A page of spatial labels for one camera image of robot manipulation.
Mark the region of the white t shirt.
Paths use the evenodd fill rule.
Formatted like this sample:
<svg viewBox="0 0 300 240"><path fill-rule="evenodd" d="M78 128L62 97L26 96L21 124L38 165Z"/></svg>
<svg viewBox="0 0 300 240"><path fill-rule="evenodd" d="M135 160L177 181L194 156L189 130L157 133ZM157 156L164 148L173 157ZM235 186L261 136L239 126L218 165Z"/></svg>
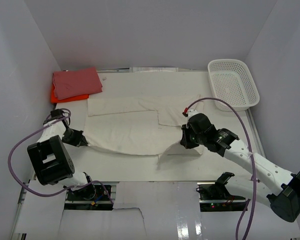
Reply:
<svg viewBox="0 0 300 240"><path fill-rule="evenodd" d="M182 125L187 119L184 108L201 96L144 96L96 98L87 100L83 134L88 146L96 151L131 155L193 156L204 147L181 146Z"/></svg>

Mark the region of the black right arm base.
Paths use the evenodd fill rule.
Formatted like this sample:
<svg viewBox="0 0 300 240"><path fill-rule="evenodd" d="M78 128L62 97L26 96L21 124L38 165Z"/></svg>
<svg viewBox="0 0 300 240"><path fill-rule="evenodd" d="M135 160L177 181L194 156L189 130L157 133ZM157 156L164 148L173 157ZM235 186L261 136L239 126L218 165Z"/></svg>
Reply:
<svg viewBox="0 0 300 240"><path fill-rule="evenodd" d="M202 213L241 212L246 205L242 196L231 195L214 182L199 182L196 192Z"/></svg>

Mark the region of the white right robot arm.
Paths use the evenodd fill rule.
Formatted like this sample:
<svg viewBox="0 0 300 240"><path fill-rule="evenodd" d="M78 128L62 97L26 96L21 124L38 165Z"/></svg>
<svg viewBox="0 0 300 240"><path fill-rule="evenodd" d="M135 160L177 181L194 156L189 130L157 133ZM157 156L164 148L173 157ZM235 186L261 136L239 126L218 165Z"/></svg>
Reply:
<svg viewBox="0 0 300 240"><path fill-rule="evenodd" d="M212 153L239 165L256 179L245 180L225 172L215 182L216 195L226 200L240 196L269 207L278 217L293 223L300 215L300 171L279 167L258 153L226 128L216 129L209 118L195 109L185 109L180 144L186 149L204 146Z"/></svg>

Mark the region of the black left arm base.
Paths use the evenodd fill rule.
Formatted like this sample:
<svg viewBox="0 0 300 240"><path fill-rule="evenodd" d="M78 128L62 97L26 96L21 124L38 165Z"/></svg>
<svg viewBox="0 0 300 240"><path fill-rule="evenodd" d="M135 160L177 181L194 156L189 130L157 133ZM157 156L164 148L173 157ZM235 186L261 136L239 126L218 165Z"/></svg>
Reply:
<svg viewBox="0 0 300 240"><path fill-rule="evenodd" d="M112 211L113 204L107 193L112 197L112 185L106 184L105 189L99 185L89 185L84 189L68 190L64 209L76 211Z"/></svg>

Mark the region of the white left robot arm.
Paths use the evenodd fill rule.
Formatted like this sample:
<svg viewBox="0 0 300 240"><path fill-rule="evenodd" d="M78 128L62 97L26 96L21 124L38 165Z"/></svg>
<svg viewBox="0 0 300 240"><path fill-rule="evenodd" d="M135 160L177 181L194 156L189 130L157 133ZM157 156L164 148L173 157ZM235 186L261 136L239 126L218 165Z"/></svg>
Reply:
<svg viewBox="0 0 300 240"><path fill-rule="evenodd" d="M96 187L85 172L77 172L65 144L85 147L88 142L82 130L70 128L70 111L66 108L52 110L43 122L44 130L39 140L27 147L27 153L40 184L65 187L76 186L78 193L89 200L95 196Z"/></svg>

